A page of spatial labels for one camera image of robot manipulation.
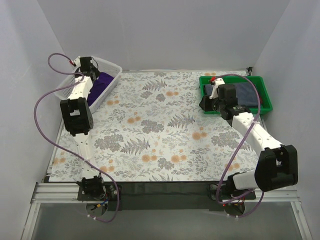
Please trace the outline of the purple cloth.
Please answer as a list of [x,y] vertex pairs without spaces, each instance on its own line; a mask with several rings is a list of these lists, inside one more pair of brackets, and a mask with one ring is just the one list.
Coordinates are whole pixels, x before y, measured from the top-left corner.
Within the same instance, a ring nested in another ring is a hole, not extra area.
[[93,86],[90,90],[90,94],[87,97],[87,103],[90,107],[98,99],[98,97],[103,93],[103,91],[111,84],[114,80],[114,77],[111,75],[100,72],[99,78],[93,83]]

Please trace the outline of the grey cloth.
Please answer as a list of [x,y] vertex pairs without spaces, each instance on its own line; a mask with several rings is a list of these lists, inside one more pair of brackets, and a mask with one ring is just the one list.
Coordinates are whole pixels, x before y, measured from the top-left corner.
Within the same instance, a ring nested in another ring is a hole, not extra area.
[[260,97],[256,95],[255,88],[248,82],[206,84],[204,91],[205,94],[199,106],[205,112],[235,106],[257,109],[260,103]]

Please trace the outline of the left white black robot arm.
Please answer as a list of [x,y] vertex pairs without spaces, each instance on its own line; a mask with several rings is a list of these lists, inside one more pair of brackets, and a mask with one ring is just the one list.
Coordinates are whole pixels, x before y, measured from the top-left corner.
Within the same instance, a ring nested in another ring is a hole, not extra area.
[[76,85],[67,99],[60,101],[65,129],[72,135],[78,154],[87,161],[79,186],[85,195],[95,200],[101,200],[106,194],[101,173],[92,167],[96,164],[91,137],[94,120],[87,102],[98,72],[94,66],[80,67],[74,79]]

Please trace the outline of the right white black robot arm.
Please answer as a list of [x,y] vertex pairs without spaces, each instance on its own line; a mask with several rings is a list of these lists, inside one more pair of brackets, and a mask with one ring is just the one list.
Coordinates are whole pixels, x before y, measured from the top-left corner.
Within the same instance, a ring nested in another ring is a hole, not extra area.
[[240,105],[225,105],[218,98],[204,96],[199,106],[205,112],[217,110],[229,125],[245,137],[258,156],[254,171],[235,173],[227,177],[226,191],[260,189],[264,192],[298,183],[298,152],[293,145],[284,145],[273,138],[255,120],[251,111]]

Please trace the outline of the white plastic basket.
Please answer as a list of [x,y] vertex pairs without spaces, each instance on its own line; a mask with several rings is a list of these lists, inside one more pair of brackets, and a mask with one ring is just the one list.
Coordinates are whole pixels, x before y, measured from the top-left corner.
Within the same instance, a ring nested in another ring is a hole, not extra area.
[[[99,57],[92,57],[92,63],[99,71],[99,77],[97,77],[96,81],[93,83],[93,87],[90,90],[90,94],[88,95],[88,106],[93,114],[100,105],[104,102],[107,96],[113,91],[113,89],[117,86],[120,75],[123,69],[107,60],[104,60]],[[74,72],[79,72],[78,68],[80,67],[80,56],[75,59],[76,68]],[[62,83],[58,86],[58,88],[62,88],[65,86],[69,86],[75,83],[75,76],[69,75],[67,76]],[[60,100],[65,100],[69,97],[73,90],[73,87],[69,87],[60,91],[57,91],[55,96]]]

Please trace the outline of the green plastic tray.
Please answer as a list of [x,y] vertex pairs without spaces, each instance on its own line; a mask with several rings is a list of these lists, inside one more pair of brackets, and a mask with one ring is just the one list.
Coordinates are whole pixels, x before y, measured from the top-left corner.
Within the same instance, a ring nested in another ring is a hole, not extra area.
[[[201,76],[199,78],[201,99],[203,96],[211,95],[213,90],[213,86],[211,85],[212,78],[212,76]],[[246,76],[246,78],[255,85],[258,94],[260,94],[263,99],[263,105],[260,106],[260,114],[264,115],[271,112],[273,106],[263,78],[260,76]],[[234,84],[238,104],[249,108],[253,114],[256,114],[258,111],[258,101],[251,84],[238,76],[225,76],[223,77],[223,80],[226,84]]]

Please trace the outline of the floral table mat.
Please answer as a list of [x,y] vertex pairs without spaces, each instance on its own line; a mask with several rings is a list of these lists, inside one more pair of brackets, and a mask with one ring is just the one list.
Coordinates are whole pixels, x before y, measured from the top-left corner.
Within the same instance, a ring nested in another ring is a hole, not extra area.
[[224,171],[253,171],[253,148],[199,107],[202,76],[212,74],[123,73],[93,114],[96,166],[117,182],[214,181]]

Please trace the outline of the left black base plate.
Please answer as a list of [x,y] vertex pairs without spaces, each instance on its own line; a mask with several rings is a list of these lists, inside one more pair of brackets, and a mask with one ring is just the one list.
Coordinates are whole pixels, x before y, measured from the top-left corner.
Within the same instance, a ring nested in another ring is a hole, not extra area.
[[118,194],[121,193],[122,187],[119,185],[118,190],[113,184],[96,184],[96,185],[79,185],[77,200],[78,201],[116,201]]

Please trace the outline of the aluminium frame rail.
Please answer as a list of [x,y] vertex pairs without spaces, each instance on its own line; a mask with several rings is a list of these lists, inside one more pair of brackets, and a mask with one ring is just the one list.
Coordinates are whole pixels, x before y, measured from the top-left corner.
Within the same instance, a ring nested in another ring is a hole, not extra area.
[[[31,197],[32,203],[76,203],[79,186],[75,183],[37,183]],[[264,202],[299,202],[294,187],[266,192]]]

